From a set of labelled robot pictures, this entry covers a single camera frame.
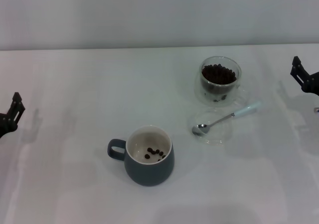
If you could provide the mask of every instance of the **white table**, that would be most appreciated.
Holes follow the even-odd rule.
[[[205,58],[237,61],[263,112],[234,120],[224,145],[186,129]],[[298,55],[319,71],[319,45],[0,52],[0,109],[26,111],[0,139],[5,224],[318,224],[319,97],[290,76]],[[108,157],[112,138],[165,129],[175,168],[142,187]]]

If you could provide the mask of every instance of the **light blue spoon handle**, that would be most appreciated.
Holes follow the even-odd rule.
[[[241,116],[247,115],[249,113],[253,113],[260,106],[261,106],[261,102],[260,101],[254,102],[254,103],[242,108],[241,110],[235,111],[234,112],[234,116],[235,117],[241,117]]]

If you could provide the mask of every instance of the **gray mug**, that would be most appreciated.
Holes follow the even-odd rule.
[[[125,152],[117,152],[112,147],[123,148]],[[159,150],[160,153],[152,154],[149,148],[155,152]],[[152,125],[135,130],[126,142],[121,139],[112,139],[108,145],[108,155],[124,161],[130,178],[143,186],[155,186],[164,182],[174,168],[171,139],[164,130]]]

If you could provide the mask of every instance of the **spoon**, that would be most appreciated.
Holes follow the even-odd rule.
[[[210,128],[212,128],[215,124],[223,122],[229,118],[241,117],[241,116],[245,116],[247,114],[253,113],[256,111],[256,109],[258,107],[260,107],[260,105],[261,105],[260,101],[254,102],[254,103],[247,105],[246,107],[244,107],[238,111],[235,111],[234,113],[230,113],[229,115],[219,119],[218,121],[216,121],[214,123],[211,123],[208,125],[207,124],[198,124],[198,125],[194,126],[191,129],[191,131],[193,134],[198,135],[198,136],[205,135],[209,132]]]

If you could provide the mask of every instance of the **glass cup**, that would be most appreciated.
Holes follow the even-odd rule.
[[[205,66],[221,64],[223,67],[228,68],[235,72],[236,80],[227,85],[219,85],[208,81],[202,74],[202,70]],[[241,79],[241,69],[239,65],[224,56],[212,56],[202,62],[199,69],[199,77],[202,95],[212,102],[212,105],[216,107],[226,106],[232,103],[237,96],[238,87]]]

